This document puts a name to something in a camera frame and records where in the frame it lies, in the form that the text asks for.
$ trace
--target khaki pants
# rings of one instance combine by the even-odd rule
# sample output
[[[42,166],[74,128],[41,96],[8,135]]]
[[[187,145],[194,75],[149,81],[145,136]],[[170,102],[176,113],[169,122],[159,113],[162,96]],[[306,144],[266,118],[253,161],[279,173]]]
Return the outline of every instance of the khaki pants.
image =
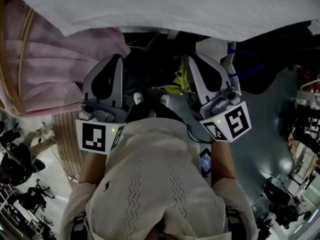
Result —
[[[27,146],[27,148],[29,148],[30,150],[30,156],[31,156],[31,163],[33,163],[37,156],[47,150],[48,148],[50,148],[52,145],[55,144],[55,139],[52,137],[49,137],[48,139],[46,139],[43,142],[38,143],[37,145],[31,146],[31,143],[34,139],[38,139],[40,138],[40,131],[36,130],[36,131],[32,131],[29,132],[26,137],[23,140],[23,144]]]

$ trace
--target black cable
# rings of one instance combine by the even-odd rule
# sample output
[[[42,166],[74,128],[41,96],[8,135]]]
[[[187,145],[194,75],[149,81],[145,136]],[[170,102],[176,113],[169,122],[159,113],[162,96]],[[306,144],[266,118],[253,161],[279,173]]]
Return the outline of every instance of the black cable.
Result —
[[[215,142],[216,142],[215,140],[205,141],[205,140],[202,140],[202,139],[197,138],[197,137],[193,134],[193,132],[192,132],[192,127],[191,127],[190,124],[186,124],[186,132],[188,133],[189,138],[190,138],[191,140],[193,140],[194,142],[196,142],[196,143],[212,144],[212,143],[215,143]]]

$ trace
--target pink garment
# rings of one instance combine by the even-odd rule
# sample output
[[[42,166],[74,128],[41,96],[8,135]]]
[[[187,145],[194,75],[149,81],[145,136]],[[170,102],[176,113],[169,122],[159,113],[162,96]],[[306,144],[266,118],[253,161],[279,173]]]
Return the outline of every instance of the pink garment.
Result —
[[[5,40],[8,69],[18,92],[18,67],[22,30],[29,7],[22,0],[5,6]],[[22,60],[21,101],[23,117],[53,115],[79,110],[82,84],[86,75],[101,60],[114,54],[126,57],[130,49],[118,28],[96,28],[65,37],[45,18],[35,13]],[[0,99],[6,111],[13,111],[3,86]]]

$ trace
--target white cloth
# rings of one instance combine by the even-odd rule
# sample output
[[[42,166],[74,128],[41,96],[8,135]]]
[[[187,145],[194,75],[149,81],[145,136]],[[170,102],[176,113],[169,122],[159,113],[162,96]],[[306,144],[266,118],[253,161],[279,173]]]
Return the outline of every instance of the white cloth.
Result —
[[[142,26],[243,41],[320,18],[320,0],[24,0],[64,35]]]
[[[199,145],[183,123],[147,118],[127,124],[122,136],[99,186],[82,183],[72,190],[62,239],[70,234],[68,223],[86,211],[94,240],[144,240],[162,218],[164,232],[180,240],[230,240],[224,232],[226,205],[239,212],[247,239],[257,238],[245,193],[233,179],[210,188],[199,172]]]

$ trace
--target striped wooden panel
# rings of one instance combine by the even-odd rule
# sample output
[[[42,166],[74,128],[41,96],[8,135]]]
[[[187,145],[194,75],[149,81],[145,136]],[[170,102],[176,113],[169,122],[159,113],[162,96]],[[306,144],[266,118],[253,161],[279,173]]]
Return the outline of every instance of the striped wooden panel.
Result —
[[[60,155],[61,163],[68,175],[76,178],[80,175],[81,166],[85,159],[86,152],[78,147],[77,130],[75,120],[79,118],[79,112],[68,112],[52,116],[53,129],[56,136],[56,144]],[[68,179],[71,188],[76,186]]]

